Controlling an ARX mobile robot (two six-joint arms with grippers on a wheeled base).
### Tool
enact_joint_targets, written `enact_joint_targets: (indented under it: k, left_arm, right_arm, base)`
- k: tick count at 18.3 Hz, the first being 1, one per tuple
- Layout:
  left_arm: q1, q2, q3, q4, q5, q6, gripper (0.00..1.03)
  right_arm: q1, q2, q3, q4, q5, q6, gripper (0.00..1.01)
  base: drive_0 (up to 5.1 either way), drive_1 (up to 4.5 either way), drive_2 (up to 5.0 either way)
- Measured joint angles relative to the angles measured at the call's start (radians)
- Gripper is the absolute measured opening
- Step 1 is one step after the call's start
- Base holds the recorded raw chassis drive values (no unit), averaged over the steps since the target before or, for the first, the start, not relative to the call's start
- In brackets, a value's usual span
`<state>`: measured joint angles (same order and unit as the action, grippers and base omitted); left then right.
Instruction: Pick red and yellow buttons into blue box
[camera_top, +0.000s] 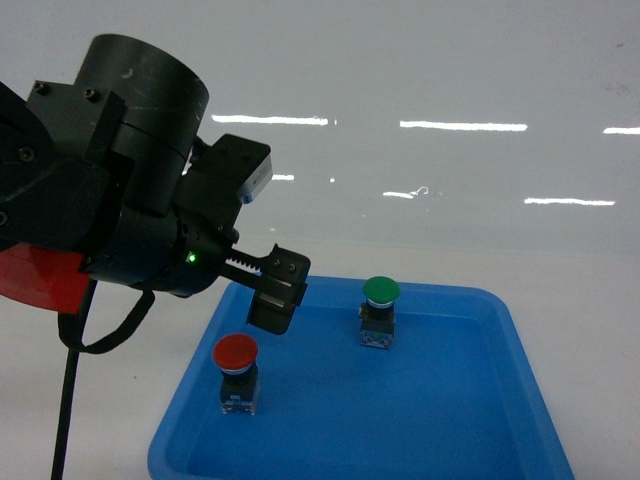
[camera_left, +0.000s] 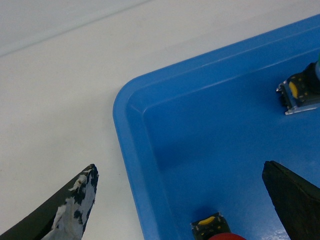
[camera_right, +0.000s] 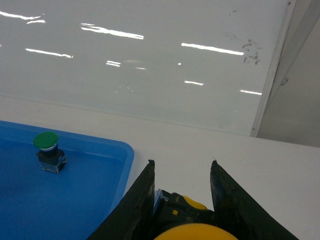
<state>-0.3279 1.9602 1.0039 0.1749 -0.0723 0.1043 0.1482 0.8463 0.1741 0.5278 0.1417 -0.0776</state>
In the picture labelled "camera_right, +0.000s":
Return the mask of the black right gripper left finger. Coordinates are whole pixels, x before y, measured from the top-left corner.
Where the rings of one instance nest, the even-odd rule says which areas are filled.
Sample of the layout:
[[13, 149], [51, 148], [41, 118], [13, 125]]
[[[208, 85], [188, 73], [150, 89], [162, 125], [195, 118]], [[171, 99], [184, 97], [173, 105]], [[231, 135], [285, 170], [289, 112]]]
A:
[[155, 202], [155, 161], [150, 159], [119, 204], [89, 240], [147, 240]]

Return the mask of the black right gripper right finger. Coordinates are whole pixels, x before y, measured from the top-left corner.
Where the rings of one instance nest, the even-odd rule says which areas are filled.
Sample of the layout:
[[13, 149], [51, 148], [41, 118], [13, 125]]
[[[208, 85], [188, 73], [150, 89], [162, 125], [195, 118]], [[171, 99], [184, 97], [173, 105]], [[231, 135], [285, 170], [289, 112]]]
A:
[[210, 189], [216, 225], [239, 240], [296, 240], [214, 160]]

